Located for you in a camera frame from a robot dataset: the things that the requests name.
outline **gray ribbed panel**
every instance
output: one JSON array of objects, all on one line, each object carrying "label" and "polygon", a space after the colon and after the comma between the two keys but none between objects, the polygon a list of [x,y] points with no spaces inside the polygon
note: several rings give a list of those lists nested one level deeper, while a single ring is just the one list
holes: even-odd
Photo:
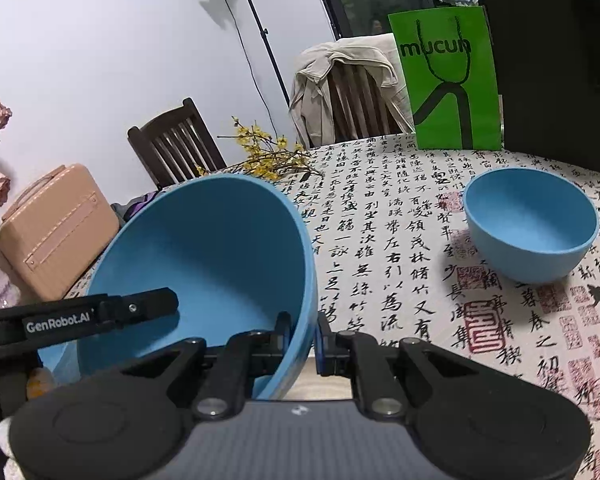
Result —
[{"label": "gray ribbed panel", "polygon": [[[298,406],[309,411],[295,415]],[[452,480],[404,427],[365,418],[351,400],[248,402],[231,420],[200,424],[149,479]]]}]

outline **blue bowl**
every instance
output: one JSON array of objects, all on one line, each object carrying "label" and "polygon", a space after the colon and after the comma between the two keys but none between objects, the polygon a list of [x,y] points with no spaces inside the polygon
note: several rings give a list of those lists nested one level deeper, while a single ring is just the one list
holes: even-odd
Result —
[{"label": "blue bowl", "polygon": [[600,228],[591,200],[545,171],[487,171],[466,186],[463,199],[476,248],[494,269],[522,283],[565,277]]},{"label": "blue bowl", "polygon": [[286,310],[296,326],[293,337],[276,373],[256,380],[253,391],[261,399],[284,395],[304,364],[317,319],[314,252],[284,194],[232,174],[165,193],[112,241],[89,294],[163,286],[178,295],[178,314],[81,339],[82,376],[192,336],[215,346],[238,332],[272,330]]}]

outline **wooden chair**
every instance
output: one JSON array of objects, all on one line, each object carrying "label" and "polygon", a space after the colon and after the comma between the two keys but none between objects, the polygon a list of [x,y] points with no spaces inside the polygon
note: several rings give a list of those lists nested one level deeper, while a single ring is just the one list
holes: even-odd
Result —
[{"label": "wooden chair", "polygon": [[327,82],[336,142],[400,133],[364,66],[336,62],[327,74]]},{"label": "wooden chair", "polygon": [[131,128],[128,139],[158,189],[200,176],[196,165],[207,171],[226,168],[189,97],[180,108],[158,115],[142,128]]}]

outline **table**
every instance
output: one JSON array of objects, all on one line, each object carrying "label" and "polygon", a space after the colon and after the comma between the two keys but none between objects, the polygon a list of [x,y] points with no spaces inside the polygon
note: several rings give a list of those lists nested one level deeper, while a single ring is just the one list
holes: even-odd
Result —
[{"label": "table", "polygon": [[295,175],[278,187],[310,231],[332,328],[391,346],[416,336],[569,397],[593,432],[578,478],[600,480],[600,234],[562,282],[515,283],[477,253],[461,199],[473,175],[538,168],[574,182],[600,216],[600,174],[521,153],[418,150],[408,135],[313,153],[324,177]]}]

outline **beige jacket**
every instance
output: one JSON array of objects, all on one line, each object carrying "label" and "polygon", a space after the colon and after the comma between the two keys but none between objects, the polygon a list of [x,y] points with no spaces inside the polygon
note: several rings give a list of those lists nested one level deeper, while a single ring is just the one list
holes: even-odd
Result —
[{"label": "beige jacket", "polygon": [[393,34],[342,38],[305,50],[296,59],[289,113],[305,146],[333,144],[333,110],[327,74],[335,61],[363,65],[400,129],[413,133],[413,115]]}]

